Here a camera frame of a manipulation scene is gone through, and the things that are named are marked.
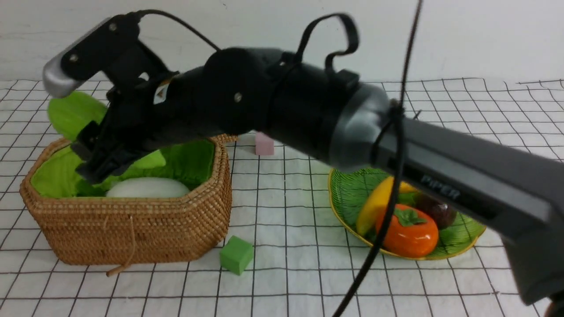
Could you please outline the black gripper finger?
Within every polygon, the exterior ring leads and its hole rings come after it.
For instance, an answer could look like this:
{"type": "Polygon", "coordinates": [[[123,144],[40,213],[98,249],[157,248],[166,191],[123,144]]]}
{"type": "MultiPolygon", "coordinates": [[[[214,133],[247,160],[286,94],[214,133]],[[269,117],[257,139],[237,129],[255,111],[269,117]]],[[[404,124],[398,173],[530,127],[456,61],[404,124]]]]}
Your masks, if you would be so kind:
{"type": "Polygon", "coordinates": [[[90,121],[77,135],[76,139],[70,145],[72,151],[82,161],[101,161],[104,158],[105,148],[101,145],[99,139],[102,137],[106,128],[104,121],[98,123],[90,121]]]}

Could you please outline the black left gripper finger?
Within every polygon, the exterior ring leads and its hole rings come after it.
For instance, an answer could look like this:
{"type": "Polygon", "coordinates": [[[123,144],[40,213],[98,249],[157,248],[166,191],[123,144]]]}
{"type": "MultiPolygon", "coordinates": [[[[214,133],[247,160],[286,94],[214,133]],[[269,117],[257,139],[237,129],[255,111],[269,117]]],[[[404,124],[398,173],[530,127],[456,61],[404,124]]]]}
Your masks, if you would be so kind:
{"type": "Polygon", "coordinates": [[[77,156],[82,160],[76,172],[89,184],[100,184],[108,177],[119,176],[137,160],[147,156],[147,151],[113,149],[89,151],[76,148],[77,156]]]}

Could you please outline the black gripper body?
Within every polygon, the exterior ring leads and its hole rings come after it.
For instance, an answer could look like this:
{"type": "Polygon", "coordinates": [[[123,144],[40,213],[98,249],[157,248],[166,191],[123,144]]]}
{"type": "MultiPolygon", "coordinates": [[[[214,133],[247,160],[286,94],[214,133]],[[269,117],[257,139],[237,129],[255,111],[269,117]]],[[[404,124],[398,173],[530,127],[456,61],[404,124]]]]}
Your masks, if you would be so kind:
{"type": "Polygon", "coordinates": [[[109,109],[90,139],[93,153],[152,152],[181,144],[165,99],[158,96],[179,73],[135,75],[107,93],[109,109]]]}

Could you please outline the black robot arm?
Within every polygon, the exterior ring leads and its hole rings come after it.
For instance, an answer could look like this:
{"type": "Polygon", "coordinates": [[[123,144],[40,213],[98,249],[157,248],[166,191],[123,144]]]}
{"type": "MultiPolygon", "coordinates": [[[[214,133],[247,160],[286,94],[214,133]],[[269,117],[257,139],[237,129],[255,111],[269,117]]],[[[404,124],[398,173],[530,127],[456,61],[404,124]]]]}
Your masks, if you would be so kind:
{"type": "Polygon", "coordinates": [[[145,46],[73,48],[62,56],[73,91],[102,71],[108,113],[72,148],[90,183],[142,154],[252,130],[342,171],[392,172],[498,232],[522,301],[552,300],[563,315],[563,164],[405,118],[379,88],[303,64],[276,49],[228,48],[174,74],[145,46]]]}

